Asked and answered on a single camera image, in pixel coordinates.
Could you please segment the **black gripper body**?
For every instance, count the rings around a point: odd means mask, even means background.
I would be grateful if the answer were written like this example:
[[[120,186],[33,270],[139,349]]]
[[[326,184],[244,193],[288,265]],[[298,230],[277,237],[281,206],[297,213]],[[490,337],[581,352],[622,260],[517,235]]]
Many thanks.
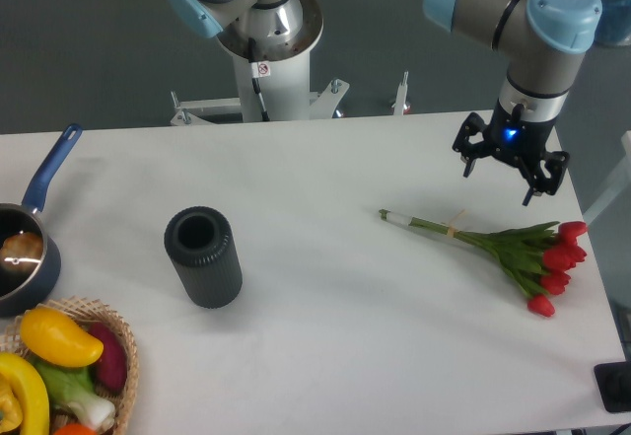
[[[490,157],[509,167],[535,169],[553,153],[546,149],[553,121],[526,121],[524,106],[504,107],[497,101],[482,131],[481,158]]]

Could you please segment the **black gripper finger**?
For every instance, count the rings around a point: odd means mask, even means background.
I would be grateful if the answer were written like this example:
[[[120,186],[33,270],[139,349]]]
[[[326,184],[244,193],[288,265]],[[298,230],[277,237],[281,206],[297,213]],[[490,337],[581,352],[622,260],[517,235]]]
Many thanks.
[[[538,158],[521,159],[521,173],[528,185],[523,206],[528,206],[535,196],[554,196],[564,180],[569,162],[570,154],[566,151],[544,150]]]
[[[488,125],[477,112],[471,112],[460,126],[452,149],[460,154],[464,163],[463,176],[468,178],[478,159],[492,154],[492,144],[487,137]]]

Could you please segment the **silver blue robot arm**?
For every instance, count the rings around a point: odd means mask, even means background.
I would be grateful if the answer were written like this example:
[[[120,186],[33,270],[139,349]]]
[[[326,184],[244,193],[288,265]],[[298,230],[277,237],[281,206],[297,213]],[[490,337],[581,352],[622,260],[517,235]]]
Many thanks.
[[[310,88],[323,20],[316,0],[168,0],[198,36],[232,56],[246,122],[331,117],[347,85]],[[600,0],[423,0],[425,16],[510,61],[492,117],[471,114],[454,149],[468,168],[491,157],[517,169],[529,196],[554,194],[569,163],[547,139],[591,48]]]

